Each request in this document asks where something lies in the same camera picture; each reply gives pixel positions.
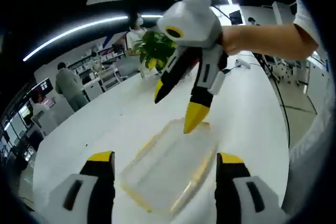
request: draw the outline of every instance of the green leaves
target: green leaves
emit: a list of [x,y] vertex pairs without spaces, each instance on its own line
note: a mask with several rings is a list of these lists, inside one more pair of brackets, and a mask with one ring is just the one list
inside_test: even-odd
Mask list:
[[162,33],[147,31],[142,39],[135,43],[133,50],[140,52],[140,62],[145,60],[147,68],[156,62],[156,68],[162,70],[175,51],[175,43]]

